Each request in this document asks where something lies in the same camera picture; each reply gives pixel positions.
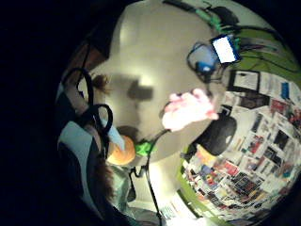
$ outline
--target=cord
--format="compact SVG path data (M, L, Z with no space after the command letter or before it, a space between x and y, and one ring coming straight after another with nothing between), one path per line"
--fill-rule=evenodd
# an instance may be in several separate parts
M82 69L84 69L86 67L86 63L87 63L87 58L88 58L88 55L90 53L90 47L91 47L91 43L89 41L89 39L87 39L87 51L86 51L86 54L85 54L85 57L84 57L84 60L83 60L83 63L82 63ZM82 72L80 72L79 76L78 76L78 80L77 80L77 83L76 83L76 87L78 88L79 86L79 83L80 81L82 80Z
M194 67L194 66L191 64L189 58L190 58L190 56L191 56L197 49L199 49L199 48L202 47L202 46L206 46L206 47L207 47L207 45L206 45L205 43L202 43L202 42L200 42L200 41L197 41L197 42L194 44L192 50L188 53L188 55L187 55L187 57L186 57L186 62L187 62L188 67L189 67L192 71L194 71L194 72L197 72L197 69L196 69L196 67Z
M266 62L268 62L268 63L270 63L270 64L273 64L273 65L279 67L280 69L283 69L283 70L288 71L288 72L290 72L290 73L300 73L300 70L292 70L292 69L286 68L286 67L284 67L284 66L282 66L282 65L277 64L277 63L274 62L273 60L264 58L263 56L242 56L242 57L246 57L246 58L257 58L257 59L266 61Z

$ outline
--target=screen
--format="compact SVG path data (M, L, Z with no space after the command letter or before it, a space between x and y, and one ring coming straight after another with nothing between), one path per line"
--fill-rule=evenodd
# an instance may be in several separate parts
M230 63L238 59L227 36L214 39L213 46L221 63Z

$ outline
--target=hair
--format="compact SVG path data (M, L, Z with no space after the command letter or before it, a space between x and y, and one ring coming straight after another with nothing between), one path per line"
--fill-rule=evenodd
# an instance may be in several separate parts
M113 171L106 164L105 159L99 158L95 166L95 174L101 184L101 190L105 198L109 202L113 201L115 196L113 189Z
M108 94L109 90L106 88L108 81L107 75L96 75L92 80L92 86L102 94ZM101 190L105 198L109 202L113 201L115 196L113 188L113 171L111 170L110 166L106 164L105 159L99 158L99 161L95 167L95 174L99 183L102 185Z
M106 74L100 74L96 75L92 80L93 87L102 92L103 94L109 94L110 89L106 87L106 85L109 83L108 76Z

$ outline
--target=orange object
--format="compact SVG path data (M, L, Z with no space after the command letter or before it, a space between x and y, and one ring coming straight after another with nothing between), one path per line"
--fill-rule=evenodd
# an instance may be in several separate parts
M135 145L133 141L126 136L122 136L125 142L125 150L110 142L107 161L114 165L127 165L135 159Z

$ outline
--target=photo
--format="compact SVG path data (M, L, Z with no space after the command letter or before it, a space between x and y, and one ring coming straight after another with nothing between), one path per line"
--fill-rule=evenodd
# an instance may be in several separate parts
M292 106L288 113L289 122L298 130L301 130L301 109Z
M280 150L283 151L285 145L289 140L289 136L287 136L283 131L279 130L274 140L274 144L276 144Z
M214 165L214 168L230 176L235 176L239 172L238 167L227 160L222 161L219 165Z
M272 99L270 103L270 109L271 112L274 114L275 112L278 112L281 115L287 115L289 111L289 105L286 103L283 103L279 100Z
M258 163L259 159L244 156L239 164L239 169L246 172L252 172L253 170L256 170Z
M255 92L246 92L244 96L241 96L239 106L254 109L260 106L269 105L269 102L270 98L268 96Z

